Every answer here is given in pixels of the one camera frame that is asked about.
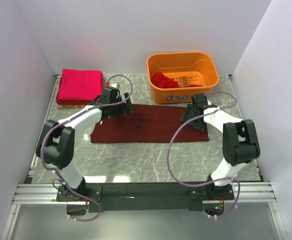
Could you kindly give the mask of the dark maroon t-shirt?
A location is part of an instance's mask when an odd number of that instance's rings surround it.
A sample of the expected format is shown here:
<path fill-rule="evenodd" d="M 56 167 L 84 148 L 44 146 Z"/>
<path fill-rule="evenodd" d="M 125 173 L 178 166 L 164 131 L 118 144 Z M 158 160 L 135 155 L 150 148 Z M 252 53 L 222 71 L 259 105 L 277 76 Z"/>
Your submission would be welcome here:
<path fill-rule="evenodd" d="M 90 135 L 95 144 L 169 143 L 182 125 L 186 108 L 134 104 L 134 112 L 104 119 L 97 123 Z"/>

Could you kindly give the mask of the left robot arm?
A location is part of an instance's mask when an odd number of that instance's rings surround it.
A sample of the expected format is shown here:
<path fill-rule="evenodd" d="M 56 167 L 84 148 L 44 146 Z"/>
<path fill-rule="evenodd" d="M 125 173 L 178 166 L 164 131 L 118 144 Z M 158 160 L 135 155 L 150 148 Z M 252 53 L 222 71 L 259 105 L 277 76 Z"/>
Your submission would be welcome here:
<path fill-rule="evenodd" d="M 114 85 L 105 86 L 102 93 L 77 113 L 58 120 L 47 120 L 36 147 L 36 156 L 46 170 L 54 172 L 68 189 L 74 201 L 87 196 L 86 180 L 72 163 L 75 138 L 91 126 L 105 119 L 134 112 L 132 93 L 124 93 Z"/>

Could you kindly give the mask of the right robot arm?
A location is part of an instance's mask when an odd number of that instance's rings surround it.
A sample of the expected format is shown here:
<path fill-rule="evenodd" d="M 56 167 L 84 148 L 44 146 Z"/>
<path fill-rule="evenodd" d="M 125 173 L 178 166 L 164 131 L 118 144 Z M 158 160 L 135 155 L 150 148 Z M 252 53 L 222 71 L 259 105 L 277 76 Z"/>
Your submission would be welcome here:
<path fill-rule="evenodd" d="M 180 121 L 184 123 L 200 115 L 205 117 L 188 124 L 201 132 L 209 124 L 222 133 L 223 159 L 207 178 L 208 181 L 215 182 L 205 186 L 207 197 L 216 200 L 227 193 L 228 187 L 239 171 L 258 158 L 261 150 L 252 120 L 243 120 L 219 110 L 216 105 L 208 102 L 203 93 L 191 97 L 191 103 L 187 105 Z"/>

